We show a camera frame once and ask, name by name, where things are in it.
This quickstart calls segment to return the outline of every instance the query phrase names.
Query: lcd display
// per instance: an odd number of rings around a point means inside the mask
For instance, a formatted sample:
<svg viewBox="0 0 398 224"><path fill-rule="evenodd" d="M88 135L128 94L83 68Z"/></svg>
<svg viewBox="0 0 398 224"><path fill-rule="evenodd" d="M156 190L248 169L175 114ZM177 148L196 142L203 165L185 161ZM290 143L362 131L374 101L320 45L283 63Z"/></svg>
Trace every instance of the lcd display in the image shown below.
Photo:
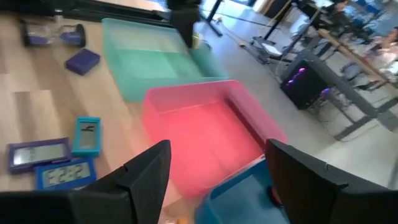
<svg viewBox="0 0 398 224"><path fill-rule="evenodd" d="M65 156L64 144L53 144L47 146L24 147L14 152L14 165L27 164L30 162L58 159Z"/></svg>
<svg viewBox="0 0 398 224"><path fill-rule="evenodd" d="M80 123L80 143L79 149L94 149L95 148L95 136L97 129L97 123L82 122Z"/></svg>
<svg viewBox="0 0 398 224"><path fill-rule="evenodd" d="M63 184L89 176L90 168L88 162L58 167L43 172L44 187L51 187L53 185Z"/></svg>

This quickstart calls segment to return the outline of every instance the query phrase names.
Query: digital clock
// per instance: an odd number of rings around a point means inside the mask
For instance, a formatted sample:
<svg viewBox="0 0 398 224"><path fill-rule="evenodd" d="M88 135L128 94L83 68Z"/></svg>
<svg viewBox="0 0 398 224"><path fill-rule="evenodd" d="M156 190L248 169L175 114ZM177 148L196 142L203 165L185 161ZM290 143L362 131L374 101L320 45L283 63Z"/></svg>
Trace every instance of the digital clock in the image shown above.
<svg viewBox="0 0 398 224"><path fill-rule="evenodd" d="M73 156L98 156L101 150L101 119L79 117L76 120Z"/></svg>
<svg viewBox="0 0 398 224"><path fill-rule="evenodd" d="M8 168L12 174L33 171L35 166L72 159L68 138L8 145Z"/></svg>
<svg viewBox="0 0 398 224"><path fill-rule="evenodd" d="M75 189L97 180L92 157L63 164L38 166L35 171L39 190Z"/></svg>

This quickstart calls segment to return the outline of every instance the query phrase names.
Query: person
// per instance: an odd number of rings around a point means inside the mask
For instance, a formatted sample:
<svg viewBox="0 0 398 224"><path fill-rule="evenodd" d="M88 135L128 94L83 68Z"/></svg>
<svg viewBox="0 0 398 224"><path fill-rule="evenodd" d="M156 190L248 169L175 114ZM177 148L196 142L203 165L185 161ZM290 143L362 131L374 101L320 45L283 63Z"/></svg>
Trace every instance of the person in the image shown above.
<svg viewBox="0 0 398 224"><path fill-rule="evenodd" d="M398 59L397 43L398 27L394 27L386 36L374 38L364 60L377 70L388 67ZM380 77L363 73L361 67L354 62L346 64L340 72L350 83L362 90L370 90L380 82Z"/></svg>

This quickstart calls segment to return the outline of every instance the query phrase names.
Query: pink bin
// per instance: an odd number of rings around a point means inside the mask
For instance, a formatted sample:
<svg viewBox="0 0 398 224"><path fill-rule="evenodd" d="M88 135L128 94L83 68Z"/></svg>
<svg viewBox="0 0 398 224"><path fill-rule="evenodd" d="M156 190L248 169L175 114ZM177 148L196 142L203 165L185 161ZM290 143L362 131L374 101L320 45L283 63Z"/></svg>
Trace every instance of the pink bin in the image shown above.
<svg viewBox="0 0 398 224"><path fill-rule="evenodd" d="M181 195L204 195L286 136L235 80L148 90L144 125L154 142L171 140L170 178Z"/></svg>

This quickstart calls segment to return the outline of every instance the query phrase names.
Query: computer tower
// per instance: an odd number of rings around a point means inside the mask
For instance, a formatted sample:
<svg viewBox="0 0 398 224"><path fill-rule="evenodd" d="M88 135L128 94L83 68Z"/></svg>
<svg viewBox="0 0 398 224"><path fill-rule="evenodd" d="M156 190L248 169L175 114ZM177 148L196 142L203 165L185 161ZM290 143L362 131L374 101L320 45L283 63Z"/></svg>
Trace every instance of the computer tower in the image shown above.
<svg viewBox="0 0 398 224"><path fill-rule="evenodd" d="M314 65L314 61L297 57L282 75L280 89L299 110L311 106L320 93L328 88L327 82L318 75Z"/></svg>

